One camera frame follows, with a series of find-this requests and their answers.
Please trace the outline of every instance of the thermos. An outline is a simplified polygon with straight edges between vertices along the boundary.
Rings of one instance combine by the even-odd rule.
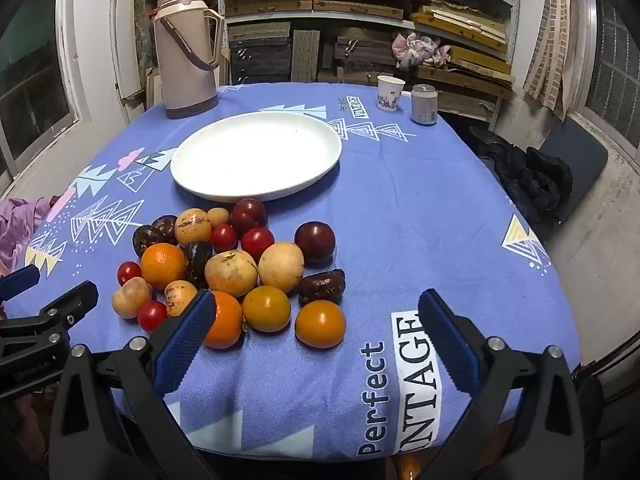
[[[209,20],[216,22],[213,51]],[[213,71],[220,65],[224,18],[202,0],[165,0],[154,19],[162,97],[170,119],[218,104]]]

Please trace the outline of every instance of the blue tablecloth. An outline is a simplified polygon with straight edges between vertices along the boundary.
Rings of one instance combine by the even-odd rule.
[[[292,240],[305,221],[332,225],[334,265],[347,275],[346,336],[332,350],[312,351],[291,324],[278,335],[251,332],[231,351],[201,349],[165,399],[195,446],[343,460],[442,443],[469,398],[417,320],[418,297],[430,287],[486,336],[525,351],[557,344],[570,367],[578,363],[574,320],[549,257],[442,118],[420,126],[410,120],[408,97],[398,112],[383,112],[375,88],[345,84],[226,87],[220,99],[184,120],[154,107],[82,170],[26,248],[24,262],[40,267],[41,280],[7,305],[10,316],[34,314],[92,280],[100,301],[71,329],[72,343],[106,351],[142,334],[110,305],[118,265],[136,259],[133,231],[164,214],[213,206],[172,180],[175,149],[221,118],[289,110],[325,120],[343,151],[318,183],[266,204],[269,228],[277,240]],[[293,317],[297,311],[294,301]],[[513,415],[515,401],[504,416]]]

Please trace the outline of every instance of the purple fabric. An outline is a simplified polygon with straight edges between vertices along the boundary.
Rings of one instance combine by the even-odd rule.
[[[51,206],[46,198],[28,202],[23,198],[0,200],[0,274],[6,276],[18,266],[18,256],[29,245],[34,232]]]

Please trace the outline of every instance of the black cloth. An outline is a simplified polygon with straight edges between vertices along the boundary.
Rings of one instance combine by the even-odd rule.
[[[508,142],[479,142],[476,155],[490,158],[500,184],[533,231],[543,237],[558,222],[554,214],[571,195],[571,169],[557,157]]]

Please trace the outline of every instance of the window frame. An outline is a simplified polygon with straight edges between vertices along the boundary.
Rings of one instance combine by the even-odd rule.
[[[571,111],[582,115],[607,134],[624,152],[640,164],[640,147],[636,148],[619,131],[587,107],[587,98],[595,70],[598,47],[598,8],[596,0],[574,0],[577,6],[577,52],[575,71],[580,73],[577,87],[572,89]]]
[[[81,120],[81,107],[72,74],[72,51],[75,51],[75,45],[71,46],[69,44],[68,34],[69,30],[73,29],[73,25],[70,23],[70,20],[73,19],[72,9],[73,0],[55,0],[56,51],[69,112],[52,127],[44,131],[18,157],[14,157],[11,152],[2,127],[2,119],[0,118],[0,155],[6,167],[6,171],[0,175],[0,190],[7,189],[42,150]]]

